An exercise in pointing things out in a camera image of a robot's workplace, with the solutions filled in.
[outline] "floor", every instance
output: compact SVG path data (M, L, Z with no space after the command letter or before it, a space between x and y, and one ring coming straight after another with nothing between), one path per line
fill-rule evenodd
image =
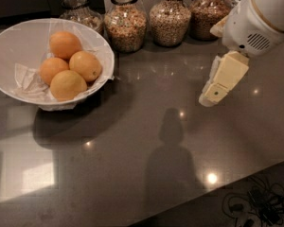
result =
M284 226L284 163L132 226Z

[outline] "kitchen counter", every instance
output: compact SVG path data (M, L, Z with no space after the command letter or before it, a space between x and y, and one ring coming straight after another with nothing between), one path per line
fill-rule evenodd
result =
M0 227L128 226L284 162L284 44L206 108L224 52L220 40L165 48L148 36L71 111L0 92Z

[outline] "cable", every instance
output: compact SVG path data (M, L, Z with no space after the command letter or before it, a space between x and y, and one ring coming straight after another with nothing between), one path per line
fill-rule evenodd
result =
M225 195L222 201L222 211L235 220L235 227L237 227L239 221L239 218L233 215L235 212L245 212L257 217L261 222L261 227L264 227L264 225L283 226L284 186L280 183L270 184L266 176L264 176L264 179L259 178L259 176L252 176L249 177L249 180L254 185L252 185L251 190L247 194L228 193Z

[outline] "bowl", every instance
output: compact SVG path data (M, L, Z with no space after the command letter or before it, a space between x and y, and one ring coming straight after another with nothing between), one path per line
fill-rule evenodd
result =
M57 31L74 33L83 50L94 53L102 65L102 73L88 90L72 100L57 101L40 79L38 68L53 57L49 37ZM113 79L115 54L107 41L92 28L64 19L36 19L11 26L0 33L0 91L25 103L47 111L73 109Z

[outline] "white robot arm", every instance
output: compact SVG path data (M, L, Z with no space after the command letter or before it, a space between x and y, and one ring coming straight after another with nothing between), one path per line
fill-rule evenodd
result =
M218 104L240 82L250 59L284 43L284 0L241 0L211 31L230 52L213 61L199 98L206 107Z

